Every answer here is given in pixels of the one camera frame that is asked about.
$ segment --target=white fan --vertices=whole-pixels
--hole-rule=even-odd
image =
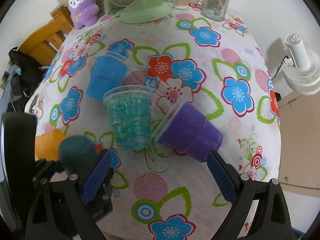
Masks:
[[[292,59],[285,61],[284,79],[288,86],[302,95],[320,91],[320,57],[312,49],[305,48],[298,34],[289,34],[286,39]]]

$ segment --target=blue gripper pad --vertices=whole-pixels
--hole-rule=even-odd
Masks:
[[[109,168],[111,167],[111,163],[111,155],[109,152],[106,152],[84,182],[81,195],[81,200],[84,205],[93,200],[96,196]]]
[[[226,170],[212,153],[208,154],[207,166],[214,180],[216,181],[223,198],[234,205],[237,201],[236,185],[233,183]]]

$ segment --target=teal plastic cup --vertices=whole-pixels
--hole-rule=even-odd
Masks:
[[[137,150],[151,145],[150,92],[140,85],[121,86],[103,95],[118,149]]]

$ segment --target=purple plastic cup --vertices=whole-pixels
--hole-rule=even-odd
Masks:
[[[219,150],[223,140],[222,133],[185,98],[174,104],[152,137],[201,163],[210,151]]]

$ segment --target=black power cord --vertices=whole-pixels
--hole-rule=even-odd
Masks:
[[[273,79],[276,77],[276,75],[279,73],[280,68],[282,67],[282,64],[284,63],[284,60],[285,60],[286,58],[289,59],[288,55],[284,56],[283,60],[281,61],[280,66],[279,66],[278,69],[277,69],[277,72],[276,72],[275,76],[274,76],[273,78],[271,78],[271,80],[273,80]]]

